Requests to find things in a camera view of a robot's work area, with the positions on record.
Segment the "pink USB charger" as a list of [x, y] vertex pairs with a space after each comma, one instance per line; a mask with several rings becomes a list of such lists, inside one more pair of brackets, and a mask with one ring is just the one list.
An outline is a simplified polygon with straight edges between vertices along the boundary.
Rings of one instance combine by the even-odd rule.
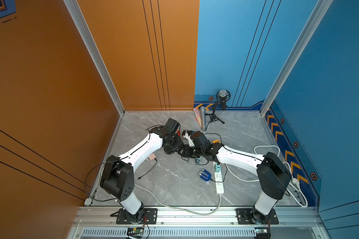
[[148, 159], [150, 161], [156, 160], [156, 155], [154, 153], [152, 153], [152, 154], [149, 155]]

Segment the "blue electric shaver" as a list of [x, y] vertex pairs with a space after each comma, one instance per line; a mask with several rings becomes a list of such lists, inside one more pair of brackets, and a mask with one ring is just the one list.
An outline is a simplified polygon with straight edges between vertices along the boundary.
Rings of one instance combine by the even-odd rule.
[[209, 182], [211, 180], [211, 173], [208, 172], [207, 170], [205, 169], [202, 169], [200, 172], [199, 172], [199, 177], [206, 181], [206, 182]]

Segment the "white power strip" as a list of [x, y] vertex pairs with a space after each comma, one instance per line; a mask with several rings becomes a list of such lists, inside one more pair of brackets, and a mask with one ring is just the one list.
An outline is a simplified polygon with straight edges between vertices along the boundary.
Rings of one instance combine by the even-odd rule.
[[215, 181], [215, 186], [216, 186], [216, 192], [217, 192], [217, 194], [222, 195], [224, 193], [224, 187], [223, 187], [223, 183], [222, 183], [222, 181], [223, 181], [222, 169], [221, 169], [220, 172], [214, 172], [213, 171], [213, 173], [214, 173], [214, 181]]

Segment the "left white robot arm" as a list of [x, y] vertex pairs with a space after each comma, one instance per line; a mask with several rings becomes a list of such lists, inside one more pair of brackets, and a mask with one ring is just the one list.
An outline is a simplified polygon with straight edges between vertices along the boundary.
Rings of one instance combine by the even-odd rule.
[[161, 147], [170, 153], [181, 147], [183, 142], [178, 135], [179, 129], [177, 123], [174, 126], [156, 126], [131, 150], [120, 156], [111, 155], [107, 158], [100, 187], [117, 199], [130, 222], [142, 223], [144, 216], [144, 204], [134, 193], [136, 169]]

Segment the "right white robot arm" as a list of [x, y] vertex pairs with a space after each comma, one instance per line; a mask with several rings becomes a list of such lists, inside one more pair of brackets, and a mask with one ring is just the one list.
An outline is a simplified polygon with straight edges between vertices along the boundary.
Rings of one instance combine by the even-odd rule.
[[208, 161], [232, 165], [255, 174], [261, 192], [250, 211], [252, 224], [268, 224], [275, 204], [283, 198], [292, 175], [282, 160], [272, 152], [265, 155], [238, 151], [222, 143], [207, 143], [206, 146], [191, 147], [185, 144], [179, 149], [184, 158], [204, 157]]

